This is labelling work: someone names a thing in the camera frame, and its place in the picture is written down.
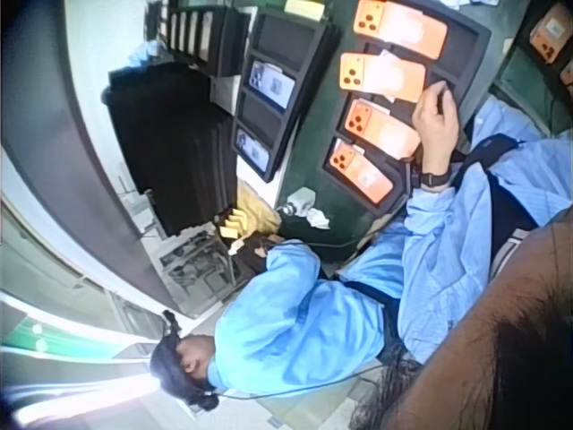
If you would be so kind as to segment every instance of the white paper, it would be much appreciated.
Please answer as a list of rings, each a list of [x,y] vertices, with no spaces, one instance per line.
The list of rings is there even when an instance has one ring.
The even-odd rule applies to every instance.
[[[320,230],[330,230],[330,220],[324,216],[324,212],[312,208],[306,215],[306,220],[311,224],[311,227]]]

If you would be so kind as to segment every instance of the white wall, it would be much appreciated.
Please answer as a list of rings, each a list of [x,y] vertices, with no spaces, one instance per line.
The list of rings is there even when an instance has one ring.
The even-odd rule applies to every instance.
[[[107,74],[125,66],[143,42],[145,0],[65,0],[73,85],[91,141],[117,192],[118,175],[129,175],[101,93]]]

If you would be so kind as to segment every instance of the wrist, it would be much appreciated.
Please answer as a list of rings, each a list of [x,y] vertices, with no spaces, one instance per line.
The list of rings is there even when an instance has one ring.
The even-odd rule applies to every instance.
[[[435,176],[442,176],[449,171],[450,156],[432,157],[424,154],[422,158],[422,173],[431,173]]]

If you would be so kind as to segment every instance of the fluorescent light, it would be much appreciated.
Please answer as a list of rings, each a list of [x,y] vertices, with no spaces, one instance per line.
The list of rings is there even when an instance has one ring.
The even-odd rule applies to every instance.
[[[106,329],[99,329],[80,322],[66,320],[60,316],[52,315],[46,311],[42,311],[32,305],[22,302],[20,299],[10,296],[3,291],[0,291],[0,300],[7,305],[24,312],[30,318],[40,321],[44,324],[49,324],[57,329],[67,331],[83,338],[89,338],[99,342],[113,343],[116,345],[125,345],[126,347],[135,343],[158,343],[158,340],[136,336],[134,334],[120,333],[118,331],[111,331]]]
[[[39,420],[51,421],[75,417],[93,410],[108,408],[151,394],[158,388],[159,380],[151,374],[129,376],[110,382],[102,390],[34,403],[18,409],[13,416],[21,426],[29,426]]]
[[[45,339],[38,339],[36,340],[36,350],[39,353],[47,351],[47,342]]]
[[[78,363],[82,365],[137,365],[140,363],[149,363],[150,358],[91,358],[91,357],[68,357],[50,354],[47,352],[30,351],[22,348],[0,346],[0,352],[3,354],[18,354],[36,358],[38,360],[63,361],[65,363]]]

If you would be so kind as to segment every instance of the electronic device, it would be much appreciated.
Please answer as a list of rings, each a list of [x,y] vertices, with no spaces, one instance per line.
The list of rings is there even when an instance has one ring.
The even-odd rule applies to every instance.
[[[370,92],[416,103],[423,92],[426,68],[383,51],[379,56],[343,54],[340,88]]]
[[[560,78],[567,87],[571,97],[573,97],[573,60],[569,61],[569,63],[561,71]]]
[[[272,64],[254,61],[249,84],[286,109],[290,96],[293,94],[295,80],[283,74],[280,68]]]
[[[330,165],[352,182],[373,203],[379,203],[394,185],[354,146],[337,140]]]
[[[267,170],[269,152],[260,142],[254,140],[243,130],[238,129],[236,132],[236,146],[262,172]]]
[[[551,65],[573,36],[573,16],[569,9],[557,3],[531,32],[529,41]]]
[[[361,0],[355,33],[411,49],[431,59],[440,57],[448,26],[402,4]]]
[[[420,144],[420,136],[412,127],[364,99],[352,102],[345,128],[395,159],[411,157]]]

